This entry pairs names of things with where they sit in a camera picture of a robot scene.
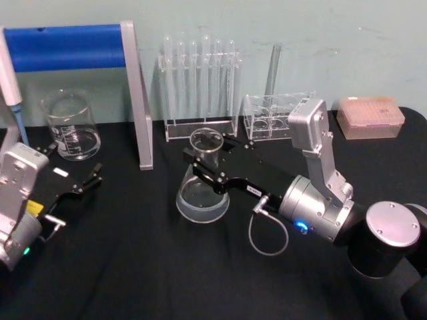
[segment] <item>white label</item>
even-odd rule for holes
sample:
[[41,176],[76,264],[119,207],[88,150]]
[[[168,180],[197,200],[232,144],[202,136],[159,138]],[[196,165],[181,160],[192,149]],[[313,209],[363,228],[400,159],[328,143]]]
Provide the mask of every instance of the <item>white label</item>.
[[262,196],[262,192],[261,191],[259,191],[259,190],[255,189],[255,188],[251,187],[250,185],[248,185],[246,187],[246,190],[248,190],[250,193],[253,193],[254,195],[257,195],[258,197]]
[[64,178],[68,177],[68,172],[61,170],[60,168],[54,168],[53,172],[58,175],[62,175]]

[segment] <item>clear acrylic rack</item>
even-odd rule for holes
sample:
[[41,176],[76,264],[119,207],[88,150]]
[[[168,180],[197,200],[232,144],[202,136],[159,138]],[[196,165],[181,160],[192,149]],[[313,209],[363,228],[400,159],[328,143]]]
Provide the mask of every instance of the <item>clear acrylic rack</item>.
[[243,105],[248,138],[253,141],[289,139],[289,114],[302,99],[315,96],[315,91],[283,95],[246,95]]
[[167,141],[202,127],[237,136],[241,64],[232,40],[165,38],[158,65]]

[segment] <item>glass beaker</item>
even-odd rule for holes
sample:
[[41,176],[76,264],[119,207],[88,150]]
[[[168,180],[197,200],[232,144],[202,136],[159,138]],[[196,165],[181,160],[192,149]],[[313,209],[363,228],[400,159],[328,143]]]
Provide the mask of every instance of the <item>glass beaker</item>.
[[89,95],[78,89],[60,89],[40,101],[59,155],[71,161],[96,154],[101,139],[90,109]]
[[[222,135],[210,128],[195,130],[189,141],[195,154],[212,167],[218,167],[218,152],[224,144]],[[176,206],[181,214],[196,223],[218,220],[230,204],[228,194],[218,195],[188,167],[176,197]]]

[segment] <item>blue foam padding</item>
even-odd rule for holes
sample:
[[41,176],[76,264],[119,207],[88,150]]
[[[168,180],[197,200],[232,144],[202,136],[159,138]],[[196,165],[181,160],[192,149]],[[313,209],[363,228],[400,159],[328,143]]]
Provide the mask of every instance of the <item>blue foam padding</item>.
[[16,119],[16,122],[18,124],[19,132],[21,133],[22,142],[25,145],[29,145],[27,132],[25,130],[24,122],[22,121],[21,109],[22,108],[21,108],[20,104],[19,105],[13,105],[11,107],[11,110],[12,110],[13,114],[15,115],[15,119]]
[[125,67],[120,25],[5,29],[15,72]]

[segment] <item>black table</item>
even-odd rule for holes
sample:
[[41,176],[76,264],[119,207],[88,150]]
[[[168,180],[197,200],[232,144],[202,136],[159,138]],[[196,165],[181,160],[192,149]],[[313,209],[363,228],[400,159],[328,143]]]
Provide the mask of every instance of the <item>black table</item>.
[[[427,121],[403,112],[398,138],[371,141],[345,140],[330,115],[336,167],[355,201],[427,206]],[[2,291],[0,319],[404,319],[400,296],[419,279],[407,261],[385,279],[367,279],[351,268],[346,248],[289,224],[287,251],[261,256],[248,241],[255,199],[232,191],[228,212],[210,225],[179,214],[186,140],[166,143],[162,122],[155,123],[155,169],[140,171],[133,124],[99,125],[99,132],[94,158],[51,157],[80,179],[102,162],[104,182],[81,201],[58,205],[67,228],[17,266]],[[46,128],[28,134],[32,146],[51,141]],[[308,176],[289,140],[258,148],[265,161]],[[280,246],[276,228],[260,221],[255,232]]]

